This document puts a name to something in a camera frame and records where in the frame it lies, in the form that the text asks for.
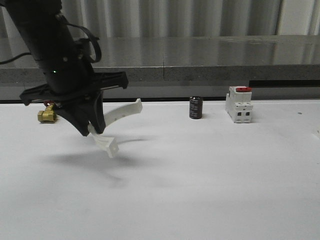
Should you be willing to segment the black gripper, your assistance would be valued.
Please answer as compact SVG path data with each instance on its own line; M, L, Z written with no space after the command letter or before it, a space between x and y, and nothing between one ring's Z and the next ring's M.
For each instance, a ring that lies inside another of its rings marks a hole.
M124 71L95 72L86 60L80 65L44 70L43 75L46 84L26 89L20 94L23 104L28 106L37 101L60 101L56 113L71 123L84 137L89 135L89 123L98 134L102 134L106 128L101 91L112 88L126 89L129 83ZM94 94L88 100L88 118L84 110L86 101L76 98L91 93Z

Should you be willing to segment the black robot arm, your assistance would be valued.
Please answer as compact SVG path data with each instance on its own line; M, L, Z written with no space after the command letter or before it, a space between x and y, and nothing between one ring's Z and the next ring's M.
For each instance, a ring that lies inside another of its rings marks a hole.
M98 134L106 128L103 91L128 86L125 72L95 72L101 60L98 40L91 32L74 40L70 23L59 0L3 0L4 7L44 74L46 84L20 95L24 105L52 101L54 111L83 136L93 126Z

